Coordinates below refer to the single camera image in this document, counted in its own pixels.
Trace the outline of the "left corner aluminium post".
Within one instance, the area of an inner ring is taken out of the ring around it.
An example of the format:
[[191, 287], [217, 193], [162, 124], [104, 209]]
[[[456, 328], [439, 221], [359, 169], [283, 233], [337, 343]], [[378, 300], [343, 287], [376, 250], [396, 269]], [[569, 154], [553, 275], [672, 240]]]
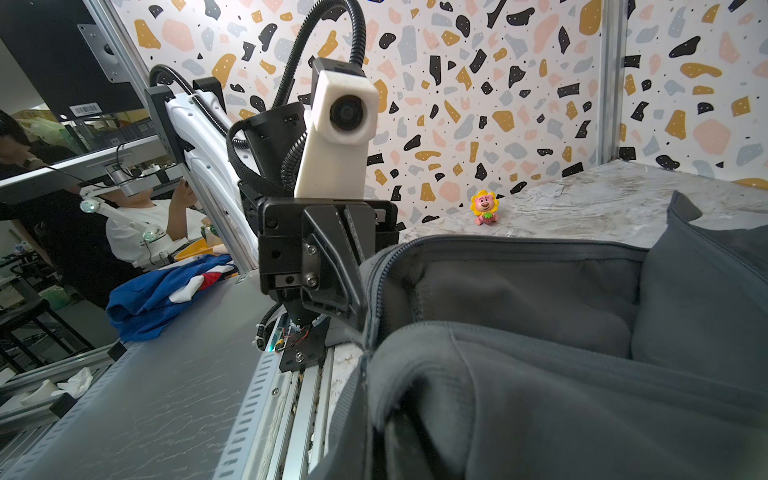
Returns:
[[596, 150], [599, 165], [619, 156], [627, 12], [627, 1], [602, 2]]

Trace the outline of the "person in white shirt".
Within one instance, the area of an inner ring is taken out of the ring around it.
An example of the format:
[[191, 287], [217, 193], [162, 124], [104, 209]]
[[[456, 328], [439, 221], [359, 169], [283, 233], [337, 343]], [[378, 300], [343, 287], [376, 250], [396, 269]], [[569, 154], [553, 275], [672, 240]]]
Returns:
[[113, 255], [124, 262], [149, 259], [159, 253], [174, 253], [202, 237], [208, 218], [195, 209], [197, 197], [182, 178], [170, 199], [152, 199], [153, 190], [127, 196], [120, 189], [100, 198], [142, 227], [139, 232], [121, 220], [108, 219], [106, 238]]

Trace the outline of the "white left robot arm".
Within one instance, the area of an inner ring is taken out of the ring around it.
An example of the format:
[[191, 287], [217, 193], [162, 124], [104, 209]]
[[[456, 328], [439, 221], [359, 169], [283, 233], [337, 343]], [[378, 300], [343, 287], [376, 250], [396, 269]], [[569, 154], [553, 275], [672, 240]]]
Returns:
[[323, 71], [310, 106], [284, 105], [232, 123], [218, 82], [192, 93], [146, 92], [167, 151], [212, 217], [239, 267], [292, 320], [327, 315], [361, 330], [369, 310], [360, 267], [398, 240], [397, 209], [367, 200], [368, 146], [378, 93], [351, 66]]

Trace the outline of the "dark grey zip jacket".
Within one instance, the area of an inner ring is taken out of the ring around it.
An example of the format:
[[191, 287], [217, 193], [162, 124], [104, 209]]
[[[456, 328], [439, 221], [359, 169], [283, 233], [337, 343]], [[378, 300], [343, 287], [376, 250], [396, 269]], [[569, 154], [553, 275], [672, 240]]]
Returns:
[[648, 248], [423, 237], [361, 268], [315, 479], [763, 479], [767, 230], [674, 193]]

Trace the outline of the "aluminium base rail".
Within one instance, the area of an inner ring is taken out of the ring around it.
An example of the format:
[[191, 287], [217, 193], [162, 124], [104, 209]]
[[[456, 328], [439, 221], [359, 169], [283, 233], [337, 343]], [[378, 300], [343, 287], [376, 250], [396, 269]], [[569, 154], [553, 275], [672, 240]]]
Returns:
[[347, 342], [327, 350], [323, 363], [282, 373], [280, 333], [289, 327], [283, 308], [254, 372], [229, 447], [233, 479], [306, 479], [330, 447], [336, 402], [361, 350]]

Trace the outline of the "blue cloth outside cell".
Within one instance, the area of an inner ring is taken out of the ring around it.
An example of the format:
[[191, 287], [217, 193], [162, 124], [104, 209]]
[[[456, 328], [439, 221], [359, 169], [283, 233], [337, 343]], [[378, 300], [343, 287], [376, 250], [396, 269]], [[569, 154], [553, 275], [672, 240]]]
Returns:
[[154, 270], [115, 288], [106, 313], [122, 342], [152, 340], [204, 291], [237, 272], [229, 255], [203, 255]]

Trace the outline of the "pink yellow small toy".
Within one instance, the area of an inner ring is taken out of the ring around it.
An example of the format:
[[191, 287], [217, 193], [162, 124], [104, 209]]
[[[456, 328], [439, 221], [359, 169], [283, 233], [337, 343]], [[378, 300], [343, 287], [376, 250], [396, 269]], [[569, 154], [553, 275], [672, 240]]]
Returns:
[[471, 200], [475, 224], [492, 225], [498, 221], [499, 199], [494, 192], [479, 191]]

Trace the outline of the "grey perforated cover panel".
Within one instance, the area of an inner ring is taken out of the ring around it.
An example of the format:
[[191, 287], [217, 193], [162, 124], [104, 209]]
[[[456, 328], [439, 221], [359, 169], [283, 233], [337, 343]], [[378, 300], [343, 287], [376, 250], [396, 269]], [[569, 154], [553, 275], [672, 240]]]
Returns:
[[237, 479], [274, 358], [254, 342], [271, 308], [257, 274], [216, 284], [155, 339], [134, 343], [5, 479]]

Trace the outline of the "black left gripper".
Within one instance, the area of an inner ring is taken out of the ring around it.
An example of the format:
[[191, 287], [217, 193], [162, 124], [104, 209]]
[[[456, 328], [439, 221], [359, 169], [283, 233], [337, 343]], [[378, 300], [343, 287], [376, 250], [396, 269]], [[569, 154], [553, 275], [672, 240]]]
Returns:
[[361, 330], [368, 300], [361, 264], [397, 243], [397, 208], [383, 200], [301, 199], [279, 179], [278, 158], [303, 122], [293, 103], [235, 123], [226, 137], [248, 226], [257, 238], [261, 291], [295, 323], [329, 315]]

